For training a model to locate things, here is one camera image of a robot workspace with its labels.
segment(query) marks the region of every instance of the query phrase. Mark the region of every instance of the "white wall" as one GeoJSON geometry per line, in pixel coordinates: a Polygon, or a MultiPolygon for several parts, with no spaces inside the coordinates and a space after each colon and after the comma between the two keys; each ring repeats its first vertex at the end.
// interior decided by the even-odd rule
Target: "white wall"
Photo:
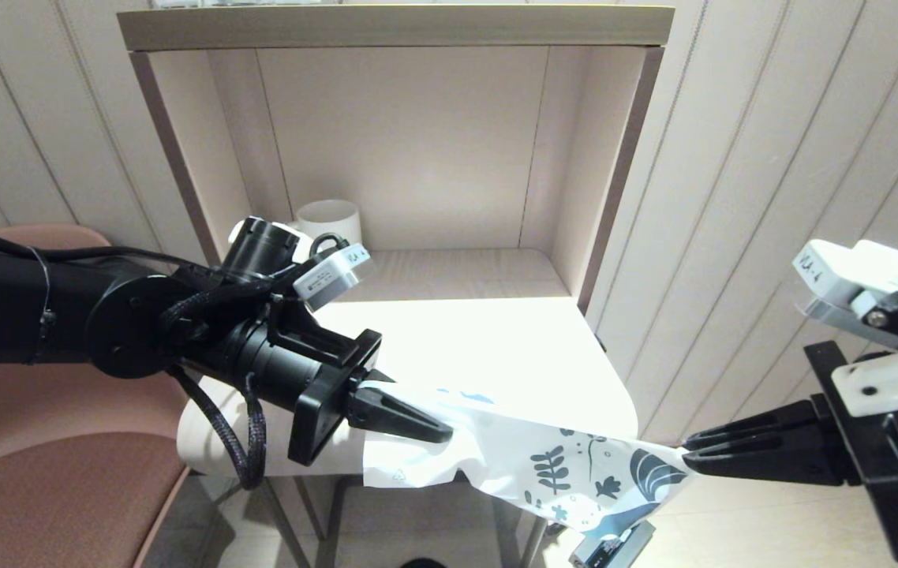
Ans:
{"type": "Polygon", "coordinates": [[[144,0],[0,2],[0,226],[202,260],[118,31],[144,0]]]}
{"type": "Polygon", "coordinates": [[[662,442],[817,390],[803,242],[898,247],[898,2],[677,10],[589,313],[662,442]]]}

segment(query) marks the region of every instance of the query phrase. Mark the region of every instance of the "white cup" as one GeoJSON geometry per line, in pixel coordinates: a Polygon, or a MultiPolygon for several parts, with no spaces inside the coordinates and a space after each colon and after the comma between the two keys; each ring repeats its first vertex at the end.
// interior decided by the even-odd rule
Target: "white cup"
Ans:
{"type": "Polygon", "coordinates": [[[311,238],[337,233],[352,245],[361,242],[361,215],[358,206],[343,199],[324,199],[302,205],[294,213],[294,229],[311,238]]]}

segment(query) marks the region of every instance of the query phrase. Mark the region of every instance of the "screw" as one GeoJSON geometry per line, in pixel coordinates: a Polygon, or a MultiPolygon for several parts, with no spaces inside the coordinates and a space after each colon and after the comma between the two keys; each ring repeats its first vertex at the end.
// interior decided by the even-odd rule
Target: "screw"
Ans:
{"type": "Polygon", "coordinates": [[[884,327],[888,324],[888,314],[881,312],[879,309],[875,309],[873,312],[866,314],[866,322],[870,324],[871,327],[884,327]]]}

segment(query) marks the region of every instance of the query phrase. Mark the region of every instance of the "pink chair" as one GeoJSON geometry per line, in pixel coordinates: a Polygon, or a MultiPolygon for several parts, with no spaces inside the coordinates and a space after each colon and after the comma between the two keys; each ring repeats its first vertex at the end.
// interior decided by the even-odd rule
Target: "pink chair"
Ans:
{"type": "MultiPolygon", "coordinates": [[[[0,237],[43,249],[109,244],[81,226],[0,237]]],[[[167,375],[0,364],[0,567],[141,565],[188,472],[175,450],[185,403],[167,375]]]]}

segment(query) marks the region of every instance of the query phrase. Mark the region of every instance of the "chair seat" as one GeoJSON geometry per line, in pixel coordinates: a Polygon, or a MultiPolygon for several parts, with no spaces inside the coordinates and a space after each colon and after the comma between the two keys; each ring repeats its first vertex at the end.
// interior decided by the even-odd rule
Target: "chair seat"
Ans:
{"type": "Polygon", "coordinates": [[[79,435],[1,457],[0,567],[134,565],[182,471],[160,435],[79,435]]]}

